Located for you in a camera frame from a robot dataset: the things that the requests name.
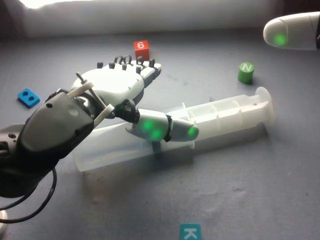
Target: gray table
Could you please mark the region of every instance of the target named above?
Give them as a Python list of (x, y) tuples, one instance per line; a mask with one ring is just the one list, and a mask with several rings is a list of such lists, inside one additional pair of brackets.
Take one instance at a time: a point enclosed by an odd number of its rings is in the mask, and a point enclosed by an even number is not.
[[(24, 122), (34, 109), (17, 102), (30, 88), (45, 100), (70, 88), (75, 72), (134, 54), (148, 39), (163, 64), (140, 106), (164, 110), (207, 103), (259, 86), (277, 113), (261, 129), (81, 173), (72, 156), (57, 165), (56, 192), (35, 218), (7, 229), (5, 240), (177, 240), (181, 223), (200, 223), (204, 240), (320, 239), (320, 53), (281, 50), (261, 29), (92, 36), (0, 43), (0, 128)], [(238, 66), (256, 66), (254, 84)], [(22, 217), (42, 203), (49, 174), (29, 200), (9, 210)], [(10, 201), (0, 199), (1, 205)]]

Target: green cylinder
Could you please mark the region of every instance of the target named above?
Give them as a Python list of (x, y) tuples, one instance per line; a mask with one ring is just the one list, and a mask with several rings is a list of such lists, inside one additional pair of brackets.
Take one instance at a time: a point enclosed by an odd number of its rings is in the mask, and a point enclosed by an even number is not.
[(241, 63), (239, 66), (238, 80), (244, 84), (251, 84), (254, 70), (255, 65), (253, 65), (253, 63), (248, 61)]

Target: screw hole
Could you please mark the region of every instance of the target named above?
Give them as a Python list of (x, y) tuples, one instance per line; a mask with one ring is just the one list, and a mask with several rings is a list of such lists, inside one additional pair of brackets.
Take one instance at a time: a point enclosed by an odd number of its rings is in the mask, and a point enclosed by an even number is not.
[(15, 138), (16, 138), (16, 135), (14, 135), (14, 134), (12, 134), (12, 133), (9, 133), (8, 137), (11, 138), (11, 139), (15, 139)]

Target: white wall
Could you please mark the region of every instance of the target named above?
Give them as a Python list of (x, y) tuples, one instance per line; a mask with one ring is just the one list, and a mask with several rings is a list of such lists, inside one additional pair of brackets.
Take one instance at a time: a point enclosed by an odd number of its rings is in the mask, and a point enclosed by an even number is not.
[(28, 37), (263, 26), (282, 0), (95, 0), (25, 8), (5, 0)]

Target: robotic hand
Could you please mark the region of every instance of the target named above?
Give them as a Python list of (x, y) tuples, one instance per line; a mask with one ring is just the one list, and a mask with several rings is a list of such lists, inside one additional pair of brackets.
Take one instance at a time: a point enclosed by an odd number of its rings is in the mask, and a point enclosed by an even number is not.
[(116, 57), (114, 62), (83, 75), (71, 91), (51, 94), (26, 121), (0, 130), (0, 196), (22, 197), (1, 210), (27, 199), (50, 171), (53, 184), (40, 208), (29, 216), (3, 220), (18, 223), (37, 215), (49, 202), (57, 182), (55, 166), (66, 157), (105, 118), (122, 118), (132, 123), (127, 132), (151, 141), (186, 142), (196, 139), (199, 129), (193, 123), (162, 112), (136, 109), (144, 89), (161, 73), (154, 59), (132, 60)]

